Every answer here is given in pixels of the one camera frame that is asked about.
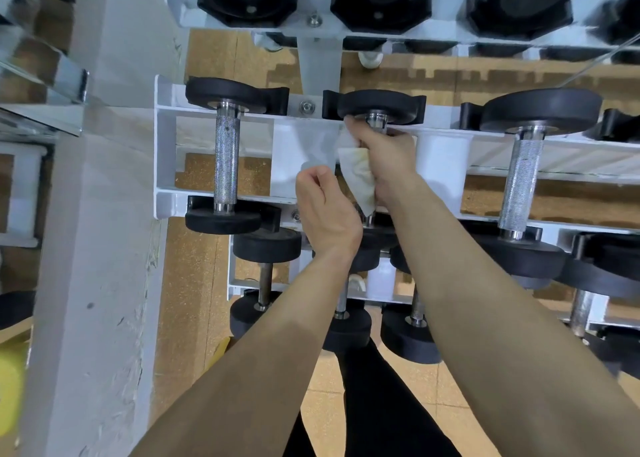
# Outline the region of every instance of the bolt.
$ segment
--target bolt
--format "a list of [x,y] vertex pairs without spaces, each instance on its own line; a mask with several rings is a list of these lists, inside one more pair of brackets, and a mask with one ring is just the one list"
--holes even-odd
[[316,104],[311,100],[302,100],[300,102],[300,113],[302,115],[313,115],[316,111]]
[[318,13],[310,14],[307,18],[307,25],[310,28],[317,28],[322,26],[322,17]]

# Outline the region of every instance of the tile floor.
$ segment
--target tile floor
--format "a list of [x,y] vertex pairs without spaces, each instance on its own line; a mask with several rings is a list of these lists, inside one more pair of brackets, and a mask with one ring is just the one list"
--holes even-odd
[[[381,68],[364,71],[353,54],[343,57],[341,90],[386,88],[426,94],[430,103],[455,105],[460,101],[484,103],[508,91],[553,85],[578,64],[470,60],[451,57],[386,57]],[[247,34],[194,30],[189,46],[188,75],[220,76],[256,87],[287,86],[301,93],[294,51],[267,53],[253,47]],[[626,76],[626,83],[618,77]],[[624,72],[599,68],[583,81],[601,91],[608,106],[638,111],[640,102],[631,91],[640,91],[640,67]],[[243,158],[239,193],[267,195],[270,160]],[[214,158],[189,154],[185,172],[176,175],[176,185],[212,189]],[[500,209],[504,179],[467,180],[463,209],[469,213],[496,213]],[[637,226],[640,219],[640,188],[590,183],[539,182],[532,218],[564,219],[590,224]],[[154,418],[160,415],[203,371],[222,337],[229,334],[226,293],[228,237],[188,231],[182,219],[169,222],[161,319],[155,367]],[[257,278],[256,264],[241,263],[237,276]],[[286,266],[276,268],[275,279],[286,280]],[[567,307],[571,294],[559,284],[536,297],[554,307]],[[640,309],[617,307],[616,314]],[[380,343],[380,315],[373,310],[372,337]],[[389,363],[402,376],[420,402],[435,415],[444,432],[464,456],[496,456],[460,393],[445,364],[423,366],[409,363],[378,344]],[[640,405],[640,381],[623,375],[621,384]],[[339,456],[344,451],[342,382],[337,362],[329,353],[321,355],[302,405],[305,425],[318,456]]]

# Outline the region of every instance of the black trousers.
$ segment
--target black trousers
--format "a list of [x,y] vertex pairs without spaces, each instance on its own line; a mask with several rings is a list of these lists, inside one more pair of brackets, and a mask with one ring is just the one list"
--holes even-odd
[[[430,414],[369,341],[338,356],[347,420],[345,457],[460,457]],[[284,457],[315,457],[298,414]]]

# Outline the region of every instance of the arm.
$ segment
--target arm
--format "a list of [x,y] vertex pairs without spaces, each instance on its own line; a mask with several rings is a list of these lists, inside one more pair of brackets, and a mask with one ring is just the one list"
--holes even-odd
[[503,457],[637,455],[640,410],[588,348],[527,294],[415,173],[408,135],[364,122],[376,194],[396,226],[429,328]]
[[258,322],[151,427],[132,457],[281,456],[362,238],[326,166],[296,180],[314,260]]

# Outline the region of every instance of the hand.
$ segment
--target hand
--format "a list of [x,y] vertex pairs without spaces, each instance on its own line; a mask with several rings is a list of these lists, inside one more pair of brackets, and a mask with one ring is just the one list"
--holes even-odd
[[362,239],[362,220],[333,172],[327,166],[300,171],[296,196],[302,227],[316,255],[336,251],[350,263]]
[[388,135],[373,131],[367,122],[344,117],[351,135],[369,148],[371,172],[376,178],[376,198],[389,208],[397,201],[400,187],[416,178],[415,142],[409,134],[389,130]]

